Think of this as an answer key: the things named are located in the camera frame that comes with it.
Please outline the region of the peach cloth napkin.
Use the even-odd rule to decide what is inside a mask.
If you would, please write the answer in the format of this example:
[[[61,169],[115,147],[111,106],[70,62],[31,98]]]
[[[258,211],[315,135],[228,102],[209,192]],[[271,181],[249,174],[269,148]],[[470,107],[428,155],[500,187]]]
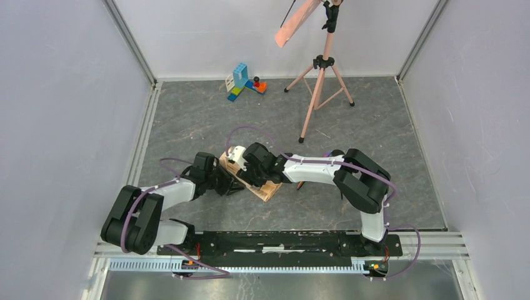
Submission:
[[[240,165],[236,162],[229,162],[228,157],[225,154],[222,154],[219,157],[221,166],[231,175],[233,175],[241,184],[244,185],[244,187],[255,194],[259,199],[263,200],[264,202],[269,201],[274,194],[278,191],[278,189],[281,187],[280,184],[274,184],[272,181],[267,181],[263,186],[256,187],[253,185],[250,185],[243,181],[242,179],[238,178],[236,176],[236,173],[241,169]]]

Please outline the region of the iridescent rainbow knife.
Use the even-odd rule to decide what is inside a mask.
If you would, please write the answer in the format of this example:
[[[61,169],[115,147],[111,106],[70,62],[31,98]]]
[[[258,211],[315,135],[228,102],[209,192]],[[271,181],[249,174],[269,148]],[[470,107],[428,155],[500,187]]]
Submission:
[[[298,185],[297,185],[296,190],[297,190],[297,191],[300,190],[300,189],[304,186],[305,183],[306,183],[305,181],[301,181],[301,182],[299,182]]]

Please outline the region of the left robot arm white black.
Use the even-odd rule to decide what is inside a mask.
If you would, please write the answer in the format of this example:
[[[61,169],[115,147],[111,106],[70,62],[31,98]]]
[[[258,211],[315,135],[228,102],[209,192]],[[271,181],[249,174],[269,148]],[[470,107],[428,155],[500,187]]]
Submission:
[[[153,246],[172,244],[180,254],[196,248],[196,237],[189,232],[192,224],[170,219],[164,221],[164,210],[194,201],[207,191],[230,196],[244,185],[227,172],[213,154],[198,152],[194,160],[174,178],[149,187],[125,185],[102,226],[100,237],[124,253],[146,254]]]

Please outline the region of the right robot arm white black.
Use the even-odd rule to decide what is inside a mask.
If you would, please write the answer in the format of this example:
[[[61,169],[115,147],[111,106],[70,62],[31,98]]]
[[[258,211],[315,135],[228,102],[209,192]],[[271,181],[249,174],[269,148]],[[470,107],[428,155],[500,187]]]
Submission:
[[[361,247],[377,255],[386,247],[387,224],[384,202],[388,197],[390,175],[358,149],[338,151],[327,157],[297,154],[274,155],[255,142],[226,151],[228,161],[240,169],[236,176],[260,188],[266,183],[321,183],[334,185],[340,195],[361,213]]]

